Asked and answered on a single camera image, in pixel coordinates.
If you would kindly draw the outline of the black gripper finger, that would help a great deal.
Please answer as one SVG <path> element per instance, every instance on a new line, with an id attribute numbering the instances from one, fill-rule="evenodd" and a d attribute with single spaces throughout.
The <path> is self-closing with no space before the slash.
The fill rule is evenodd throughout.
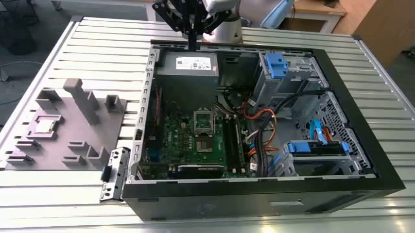
<path id="1" fill-rule="evenodd" d="M 157 0 L 153 4 L 153 8 L 171 29 L 177 32 L 182 32 L 182 34 L 187 36 L 189 51 L 193 51 L 193 27 L 189 13 L 190 1 L 171 0 L 170 2 L 181 13 L 181 16 L 170 8 L 167 0 Z"/>
<path id="2" fill-rule="evenodd" d="M 202 0 L 195 1 L 194 21 L 193 21 L 193 51 L 198 50 L 198 40 L 201 36 L 211 34 L 218 26 L 229 18 L 229 1 L 213 0 L 207 7 Z"/>

